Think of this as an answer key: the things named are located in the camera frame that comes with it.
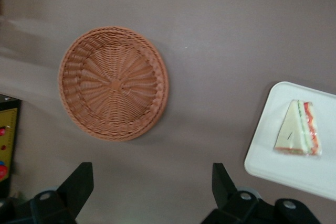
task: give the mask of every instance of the white tray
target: white tray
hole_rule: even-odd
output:
[[[322,155],[286,155],[273,150],[291,100],[311,101]],[[271,89],[245,159],[251,175],[336,200],[336,95],[290,82]]]

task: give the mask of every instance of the gray tabletop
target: gray tabletop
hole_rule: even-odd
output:
[[[219,162],[267,202],[295,198],[334,223],[335,201],[250,176],[244,159],[275,83],[336,94],[336,0],[4,0],[2,13],[0,93],[24,101],[13,190],[30,198],[93,162],[80,224],[200,223]],[[169,72],[165,113],[133,141],[87,135],[59,98],[65,51],[101,26],[145,36]]]

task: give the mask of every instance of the yellow panel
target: yellow panel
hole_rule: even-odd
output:
[[[8,168],[8,173],[0,182],[9,177],[9,168],[14,146],[15,123],[17,109],[0,111],[0,128],[5,127],[5,135],[0,136],[0,162]]]

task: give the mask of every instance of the bread slice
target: bread slice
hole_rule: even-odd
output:
[[[299,155],[321,155],[313,105],[291,101],[274,149]]]

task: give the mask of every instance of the basket center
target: basket center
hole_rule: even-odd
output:
[[[113,80],[110,83],[110,89],[112,90],[119,90],[121,86],[121,81],[120,80]]]

